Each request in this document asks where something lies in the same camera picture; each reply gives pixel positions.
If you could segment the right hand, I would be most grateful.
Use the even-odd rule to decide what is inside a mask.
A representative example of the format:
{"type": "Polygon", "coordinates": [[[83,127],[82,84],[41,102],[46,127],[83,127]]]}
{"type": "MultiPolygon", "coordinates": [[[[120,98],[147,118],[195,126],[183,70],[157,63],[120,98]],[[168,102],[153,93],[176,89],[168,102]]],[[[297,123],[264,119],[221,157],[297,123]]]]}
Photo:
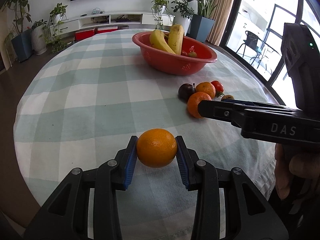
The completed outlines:
{"type": "Polygon", "coordinates": [[[294,155],[290,162],[287,163],[283,146],[276,144],[274,150],[276,191],[281,200],[289,195],[292,176],[312,180],[319,177],[319,151],[313,153],[303,151],[302,154],[294,155]]]}

